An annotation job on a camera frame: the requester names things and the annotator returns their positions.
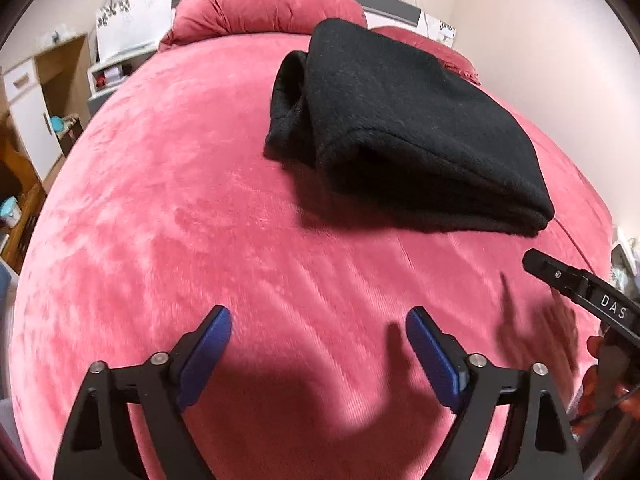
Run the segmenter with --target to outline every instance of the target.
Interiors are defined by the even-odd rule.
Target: power cord
[[[418,5],[418,0],[415,0],[415,6],[418,8],[420,7],[420,5]],[[422,8],[420,8],[420,13],[424,19],[424,26],[427,27],[427,38],[431,39],[431,35],[429,34],[429,23],[427,23],[427,13],[424,12]]]
[[[597,410],[591,410],[590,412],[587,412],[583,415],[578,415],[577,417],[575,417],[573,420],[571,420],[569,422],[569,424],[571,426],[575,426],[576,424],[580,424],[582,421],[586,420],[587,418],[591,418],[594,416],[599,416],[599,415],[604,415],[605,413],[607,413],[609,410],[612,410],[613,408],[615,408],[617,405],[620,404],[620,402],[623,402],[631,397],[633,397],[636,393],[638,393],[638,391],[640,391],[640,383],[636,384],[636,386],[634,386],[633,388],[631,388],[626,394],[624,394],[621,397],[618,397],[617,399],[614,399],[611,401],[611,403],[606,406],[605,408],[599,408]]]

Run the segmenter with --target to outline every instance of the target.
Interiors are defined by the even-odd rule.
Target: pink pillow
[[[411,45],[415,48],[428,52],[429,54],[437,57],[443,67],[447,70],[455,72],[473,84],[480,85],[478,72],[476,72],[476,69],[471,62],[466,57],[462,56],[462,54],[457,53],[447,45],[443,45],[437,41],[425,38],[420,34],[416,34],[411,30],[406,30],[405,28],[400,27],[376,27],[371,30],[391,38],[392,40],[401,41],[402,43],[406,43],[407,45]]]
[[[229,34],[311,34],[327,18],[367,27],[355,0],[181,0],[159,50]]]

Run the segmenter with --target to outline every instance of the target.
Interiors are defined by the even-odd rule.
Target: pink bed
[[[611,220],[590,184],[496,99],[536,148],[556,207],[548,228],[523,238],[393,227],[309,168],[263,157],[276,71],[308,40],[231,35],[158,54],[74,147],[31,241],[10,347],[18,432],[41,478],[88,365],[170,349],[216,303],[234,331],[185,420],[221,480],[420,478],[452,416],[403,334],[418,304],[468,351],[544,362],[565,402],[574,394],[598,322],[520,261],[536,247],[606,275]],[[492,431],[478,475],[496,447]]]

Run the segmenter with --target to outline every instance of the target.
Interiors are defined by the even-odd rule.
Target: nightstand drawer
[[[28,59],[2,76],[7,102],[13,101],[30,86],[38,83],[36,65]]]

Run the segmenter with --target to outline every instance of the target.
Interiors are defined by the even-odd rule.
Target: black folded blanket
[[[308,54],[282,62],[266,152],[445,230],[531,236],[554,216],[508,111],[431,54],[342,20],[320,23]]]

